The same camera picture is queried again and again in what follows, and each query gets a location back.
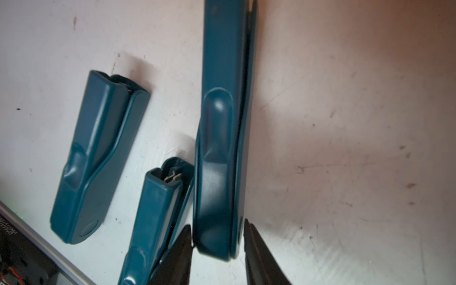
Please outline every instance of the red wire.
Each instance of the red wire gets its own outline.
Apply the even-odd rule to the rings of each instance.
[[[22,280],[22,277],[16,272],[16,270],[14,270],[14,267],[11,266],[8,269],[11,270],[11,272],[14,274],[14,276],[16,276],[19,279],[19,281],[21,282],[21,285],[24,285],[24,281]]]

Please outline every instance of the circular indent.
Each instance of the circular indent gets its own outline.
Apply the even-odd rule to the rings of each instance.
[[[90,223],[88,223],[84,228],[83,230],[81,231],[81,233],[79,234],[80,237],[83,237],[85,236],[86,234],[89,234],[91,231],[93,231],[93,229],[97,226],[98,224],[98,220],[93,220],[91,221]]]

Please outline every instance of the white table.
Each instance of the white table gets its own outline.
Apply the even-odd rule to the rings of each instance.
[[[456,282],[455,9],[260,1],[245,216],[293,284]],[[145,172],[193,157],[202,23],[202,0],[0,2],[0,200],[97,285]],[[153,94],[104,223],[67,245],[49,217],[90,69]],[[195,251],[191,284],[246,284],[243,251]]]

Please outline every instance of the workbench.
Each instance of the workbench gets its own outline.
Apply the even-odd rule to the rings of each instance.
[[[0,200],[96,285],[117,284],[146,171],[194,159],[203,5],[0,2]],[[245,217],[291,283],[455,284],[455,13],[259,1]],[[105,221],[68,245],[49,218],[91,69],[152,96]],[[195,250],[190,284],[246,282],[243,250]]]

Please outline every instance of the teal plastic handle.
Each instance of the teal plastic handle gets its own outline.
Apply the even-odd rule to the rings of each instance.
[[[119,285],[146,285],[184,227],[194,167],[172,157],[146,173]]]
[[[150,94],[120,75],[90,71],[51,229],[77,244],[103,222]]]
[[[236,258],[243,228],[258,3],[206,0],[193,242]]]

